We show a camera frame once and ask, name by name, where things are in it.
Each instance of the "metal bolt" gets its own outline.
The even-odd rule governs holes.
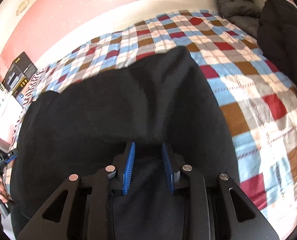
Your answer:
[[[109,166],[107,166],[107,167],[105,168],[105,170],[108,171],[108,172],[113,172],[113,171],[115,171],[115,166],[113,166],[113,165],[109,165]]]
[[[188,164],[185,164],[185,165],[183,165],[183,170],[184,171],[191,171],[192,170],[192,166],[191,165],[188,165]]]
[[[78,175],[77,174],[72,174],[68,178],[69,178],[70,181],[76,181],[78,179]]]
[[[228,180],[228,175],[226,173],[221,173],[219,175],[219,178],[222,179],[222,180]]]

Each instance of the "black box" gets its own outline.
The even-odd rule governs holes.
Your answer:
[[[15,60],[13,60],[8,72],[5,75],[2,84],[8,91],[12,91],[16,100],[23,105],[24,95],[21,93],[26,84],[36,73],[37,68],[32,61],[22,52]]]

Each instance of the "bed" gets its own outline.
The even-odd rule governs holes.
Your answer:
[[[31,80],[11,147],[41,93],[62,92],[175,46],[188,48],[218,101],[236,150],[241,188],[285,239],[297,223],[297,88],[262,55],[254,38],[216,12],[158,15],[93,38],[48,65]],[[5,172],[8,186],[12,165]]]

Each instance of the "black cloth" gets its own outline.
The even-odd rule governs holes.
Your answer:
[[[263,55],[297,85],[297,8],[286,0],[267,0],[257,35]]]
[[[185,47],[99,73],[29,107],[18,138],[10,193],[32,217],[70,175],[94,174],[136,144],[130,191],[114,200],[117,239],[181,239],[184,202],[167,189],[168,141],[213,187],[221,172],[239,183],[237,159],[218,103]]]
[[[256,38],[261,9],[253,0],[216,0],[221,17]]]

